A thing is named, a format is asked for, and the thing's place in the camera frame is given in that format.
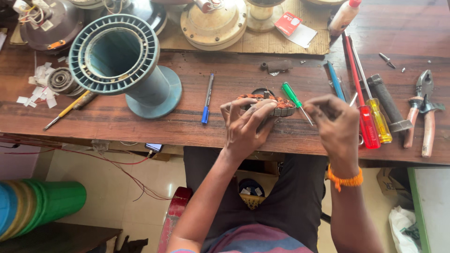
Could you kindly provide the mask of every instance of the striped shirt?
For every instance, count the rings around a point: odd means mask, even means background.
[[[192,253],[179,249],[172,253]],[[228,230],[215,240],[208,253],[312,253],[280,229],[250,224]]]

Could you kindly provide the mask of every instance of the blue pen cap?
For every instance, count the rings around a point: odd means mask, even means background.
[[[202,123],[208,123],[208,115],[209,115],[209,110],[208,107],[205,106],[203,107],[203,116],[202,116]]]

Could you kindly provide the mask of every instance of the copper winding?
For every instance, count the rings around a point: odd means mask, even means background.
[[[251,99],[257,99],[258,102],[264,100],[264,95],[257,94],[247,94],[247,95],[240,95],[237,99],[244,99],[244,98],[251,98]],[[275,97],[270,95],[269,99],[274,99],[278,101],[277,107],[278,109],[285,109],[285,108],[294,108],[295,104],[292,101],[289,101],[287,99],[281,98],[281,97]]]

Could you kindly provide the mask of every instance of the red packet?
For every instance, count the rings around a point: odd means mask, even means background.
[[[275,23],[275,26],[278,27],[279,30],[290,36],[302,21],[303,20],[301,18],[298,18],[287,11]]]

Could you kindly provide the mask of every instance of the yellow handle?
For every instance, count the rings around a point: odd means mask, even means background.
[[[72,110],[72,108],[80,101],[83,99],[84,96],[86,96],[87,94],[89,94],[90,91],[87,90],[83,95],[81,95],[79,98],[77,98],[72,104],[70,104],[67,108],[64,109],[64,111],[62,111],[58,117],[62,117],[64,115],[66,115],[70,110]]]
[[[380,112],[380,102],[378,99],[369,99],[366,104],[370,106],[373,120],[375,121],[375,127],[378,131],[378,138],[380,143],[390,143],[392,142],[391,132],[387,127],[386,119]]]

